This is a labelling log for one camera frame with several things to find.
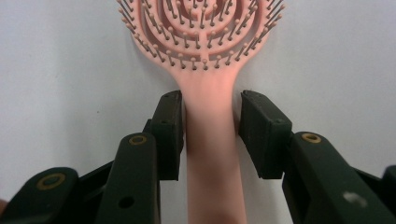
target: brass ring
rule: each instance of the brass ring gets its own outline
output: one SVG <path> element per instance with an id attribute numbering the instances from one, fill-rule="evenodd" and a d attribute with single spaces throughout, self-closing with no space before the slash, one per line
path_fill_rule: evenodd
<path id="1" fill-rule="evenodd" d="M 51 178 L 57 178 L 57 179 L 55 180 L 55 182 L 47 184 L 46 181 Z M 62 173 L 46 175 L 37 182 L 36 187 L 41 190 L 55 189 L 56 187 L 60 186 L 65 180 L 66 180 L 66 175 Z"/>
<path id="2" fill-rule="evenodd" d="M 137 135 L 137 136 L 133 136 L 131 139 L 129 139 L 129 143 L 131 145 L 142 145 L 144 143 L 146 143 L 148 141 L 147 137 L 143 136 L 143 135 Z"/>
<path id="3" fill-rule="evenodd" d="M 315 144 L 321 142 L 321 138 L 314 133 L 303 133 L 303 135 L 301 135 L 301 137 L 306 142 L 315 143 Z"/>

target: hairbrush head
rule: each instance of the hairbrush head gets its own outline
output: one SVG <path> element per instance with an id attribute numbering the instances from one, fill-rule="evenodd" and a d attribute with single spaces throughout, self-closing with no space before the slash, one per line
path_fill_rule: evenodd
<path id="1" fill-rule="evenodd" d="M 283 0 L 117 0 L 139 49 L 174 77 L 235 73 L 276 26 Z"/>

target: pink hairbrush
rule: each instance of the pink hairbrush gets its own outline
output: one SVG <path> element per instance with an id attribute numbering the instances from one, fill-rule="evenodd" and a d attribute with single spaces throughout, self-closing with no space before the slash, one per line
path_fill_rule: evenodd
<path id="1" fill-rule="evenodd" d="M 233 84 L 282 17 L 283 0 L 117 0 L 138 48 L 186 106 L 189 223 L 246 223 Z"/>

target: white surface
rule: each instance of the white surface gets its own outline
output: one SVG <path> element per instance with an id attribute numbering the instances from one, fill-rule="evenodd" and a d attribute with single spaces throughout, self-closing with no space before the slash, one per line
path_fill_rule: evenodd
<path id="1" fill-rule="evenodd" d="M 396 164 L 396 2 L 287 3 L 235 99 L 243 89 L 266 94 L 295 132 L 321 133 L 351 165 L 382 175 Z M 84 175 L 111 161 L 177 89 L 134 48 L 118 7 L 0 1 L 0 197 L 53 166 Z M 280 182 L 258 179 L 239 145 L 249 223 L 291 223 Z M 162 184 L 165 224 L 186 223 L 184 160 L 180 169 L 178 183 Z"/>

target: hairbrush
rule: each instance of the hairbrush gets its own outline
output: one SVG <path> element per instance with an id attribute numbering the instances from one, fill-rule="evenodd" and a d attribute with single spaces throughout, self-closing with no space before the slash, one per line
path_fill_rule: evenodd
<path id="1" fill-rule="evenodd" d="M 282 18 L 283 0 L 117 2 L 137 47 L 183 94 L 189 223 L 246 223 L 233 84 Z"/>

